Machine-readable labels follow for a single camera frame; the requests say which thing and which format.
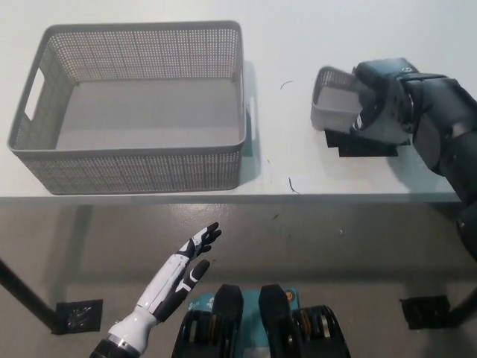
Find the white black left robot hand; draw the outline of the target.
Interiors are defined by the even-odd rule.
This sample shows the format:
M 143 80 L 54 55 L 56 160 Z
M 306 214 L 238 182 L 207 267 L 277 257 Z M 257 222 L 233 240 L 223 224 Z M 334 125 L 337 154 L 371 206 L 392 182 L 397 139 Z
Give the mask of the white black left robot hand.
M 221 235 L 215 222 L 197 232 L 172 254 L 148 284 L 136 306 L 162 323 L 185 301 L 198 281 L 210 267 L 201 260 L 195 267 L 189 264 L 201 254 L 210 251 L 212 243 Z

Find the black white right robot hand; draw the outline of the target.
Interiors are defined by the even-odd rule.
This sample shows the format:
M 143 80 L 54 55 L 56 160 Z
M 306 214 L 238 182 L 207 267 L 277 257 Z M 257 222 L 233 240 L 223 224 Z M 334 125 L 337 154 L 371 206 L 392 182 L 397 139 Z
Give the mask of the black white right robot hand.
M 387 145 L 407 143 L 414 103 L 405 80 L 418 73 L 403 57 L 359 63 L 353 75 L 361 111 L 350 126 L 350 134 Z

